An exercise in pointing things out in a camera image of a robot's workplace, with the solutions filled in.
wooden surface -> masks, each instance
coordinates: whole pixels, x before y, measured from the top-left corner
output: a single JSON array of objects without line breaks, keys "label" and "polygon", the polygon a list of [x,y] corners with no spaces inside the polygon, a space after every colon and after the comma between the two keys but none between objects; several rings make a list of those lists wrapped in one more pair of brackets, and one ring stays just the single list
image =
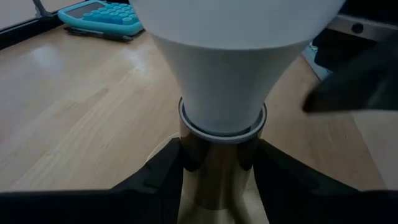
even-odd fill
[{"label": "wooden surface", "polygon": [[[178,131],[180,92],[147,33],[130,44],[62,28],[0,52],[0,190],[106,189]],[[263,138],[359,189],[384,182],[349,114],[300,110],[315,78],[299,57],[266,100]]]}]

wooden table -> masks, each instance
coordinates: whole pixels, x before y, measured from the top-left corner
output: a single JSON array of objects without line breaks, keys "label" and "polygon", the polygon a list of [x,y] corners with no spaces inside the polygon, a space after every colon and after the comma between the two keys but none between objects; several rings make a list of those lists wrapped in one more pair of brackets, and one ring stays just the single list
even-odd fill
[{"label": "wooden table", "polygon": [[[262,137],[359,189],[384,182],[350,114],[308,116],[299,57],[267,97]],[[0,190],[106,189],[178,131],[180,91],[148,33],[130,44],[62,28],[0,52]]]}]

white cone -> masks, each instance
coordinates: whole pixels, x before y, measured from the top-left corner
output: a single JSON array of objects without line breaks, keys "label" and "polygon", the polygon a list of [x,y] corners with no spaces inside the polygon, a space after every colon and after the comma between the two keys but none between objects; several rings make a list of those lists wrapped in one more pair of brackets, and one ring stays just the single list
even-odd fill
[{"label": "white cone", "polygon": [[344,0],[133,0],[182,91],[189,120],[240,132]]}]

pen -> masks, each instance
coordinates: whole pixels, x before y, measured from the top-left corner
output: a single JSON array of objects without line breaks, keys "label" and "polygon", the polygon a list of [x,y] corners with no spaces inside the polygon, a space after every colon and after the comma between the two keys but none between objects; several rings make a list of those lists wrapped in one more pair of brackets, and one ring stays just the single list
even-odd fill
[{"label": "pen", "polygon": [[129,42],[132,41],[132,37],[122,34],[110,34],[100,31],[86,30],[76,27],[65,27],[66,31],[68,31],[72,35],[81,35],[81,36],[89,36],[89,37],[99,37],[106,40],[114,40],[120,42]]}]

blue calculator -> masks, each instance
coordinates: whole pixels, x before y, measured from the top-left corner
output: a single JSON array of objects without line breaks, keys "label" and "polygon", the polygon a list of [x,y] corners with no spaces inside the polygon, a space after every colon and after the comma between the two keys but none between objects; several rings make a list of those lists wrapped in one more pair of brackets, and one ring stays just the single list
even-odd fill
[{"label": "blue calculator", "polygon": [[89,0],[58,11],[64,23],[104,33],[135,35],[143,29],[129,4]]}]

